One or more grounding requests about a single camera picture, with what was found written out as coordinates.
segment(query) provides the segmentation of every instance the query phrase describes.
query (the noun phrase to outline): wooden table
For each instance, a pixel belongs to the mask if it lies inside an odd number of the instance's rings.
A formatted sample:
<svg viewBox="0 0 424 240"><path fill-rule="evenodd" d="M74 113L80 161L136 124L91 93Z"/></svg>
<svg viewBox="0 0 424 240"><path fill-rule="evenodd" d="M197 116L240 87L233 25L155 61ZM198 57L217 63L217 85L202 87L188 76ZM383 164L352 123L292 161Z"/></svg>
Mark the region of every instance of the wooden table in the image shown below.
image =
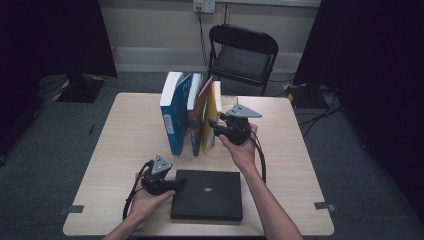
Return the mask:
<svg viewBox="0 0 424 240"><path fill-rule="evenodd" d="M73 205L82 213L69 213L63 231L69 236L106 235L122 218L125 199L142 165L156 154L173 163L167 179L177 169L238 171L219 139L208 154L194 157L190 138L180 156L168 145L159 108L160 94L121 93L112 106ZM302 235L328 236L334 232L305 143L290 102L285 98L239 97L239 104L260 112L258 125L267 164L267 185L291 216ZM260 169L259 156L256 156ZM263 236L261 222L244 177L241 176L243 221L171 220L172 200L163 203L134 235L145 236Z"/></svg>

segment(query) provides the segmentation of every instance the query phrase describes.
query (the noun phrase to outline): white wall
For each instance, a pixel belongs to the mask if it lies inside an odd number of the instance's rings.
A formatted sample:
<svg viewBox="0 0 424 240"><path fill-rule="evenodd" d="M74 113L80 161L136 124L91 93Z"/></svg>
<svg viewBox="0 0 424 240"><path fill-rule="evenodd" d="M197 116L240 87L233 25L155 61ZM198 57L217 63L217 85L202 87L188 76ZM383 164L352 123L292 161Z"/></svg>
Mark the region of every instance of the white wall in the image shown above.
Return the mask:
<svg viewBox="0 0 424 240"><path fill-rule="evenodd" d="M100 4L118 71L164 70L158 65L184 71L203 69L199 19L191 0L100 0ZM225 19L226 23L273 36L280 47L274 71L292 71L297 68L316 12L315 7L217 2L215 14L202 14L207 51L209 29ZM172 62L175 57L169 54L183 57Z"/></svg>

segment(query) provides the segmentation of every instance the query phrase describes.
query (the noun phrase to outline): black chair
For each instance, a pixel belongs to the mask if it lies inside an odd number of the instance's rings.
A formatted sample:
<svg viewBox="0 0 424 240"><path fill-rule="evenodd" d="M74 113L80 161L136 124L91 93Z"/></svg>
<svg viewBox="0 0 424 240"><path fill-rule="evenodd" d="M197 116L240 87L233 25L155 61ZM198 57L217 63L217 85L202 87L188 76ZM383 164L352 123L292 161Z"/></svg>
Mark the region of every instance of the black chair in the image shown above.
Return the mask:
<svg viewBox="0 0 424 240"><path fill-rule="evenodd" d="M211 52L208 79L212 75L263 86L264 95L278 54L277 42L268 34L223 24L209 31ZM217 54L215 44L222 44Z"/></svg>

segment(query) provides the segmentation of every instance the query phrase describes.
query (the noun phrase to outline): power socket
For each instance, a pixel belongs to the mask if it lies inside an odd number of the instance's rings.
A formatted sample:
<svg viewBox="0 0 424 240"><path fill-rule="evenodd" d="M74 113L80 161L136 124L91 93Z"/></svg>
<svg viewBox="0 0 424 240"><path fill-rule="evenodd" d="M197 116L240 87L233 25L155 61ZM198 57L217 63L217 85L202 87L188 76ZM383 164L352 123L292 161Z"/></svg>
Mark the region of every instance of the power socket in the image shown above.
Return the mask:
<svg viewBox="0 0 424 240"><path fill-rule="evenodd" d="M215 13L215 1L193 0L193 12Z"/></svg>

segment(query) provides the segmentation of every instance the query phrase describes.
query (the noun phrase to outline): forearm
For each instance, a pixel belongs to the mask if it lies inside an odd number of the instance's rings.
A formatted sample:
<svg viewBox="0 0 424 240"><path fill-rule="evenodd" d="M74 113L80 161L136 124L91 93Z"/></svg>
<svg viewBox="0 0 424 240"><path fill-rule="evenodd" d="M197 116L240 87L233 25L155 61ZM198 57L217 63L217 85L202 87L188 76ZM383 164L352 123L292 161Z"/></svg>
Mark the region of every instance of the forearm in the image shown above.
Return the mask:
<svg viewBox="0 0 424 240"><path fill-rule="evenodd" d="M126 218L112 232L103 238L103 240L127 239L140 225L140 221Z"/></svg>
<svg viewBox="0 0 424 240"><path fill-rule="evenodd" d="M263 182L256 168L243 173L261 218L266 239L303 239L290 216Z"/></svg>

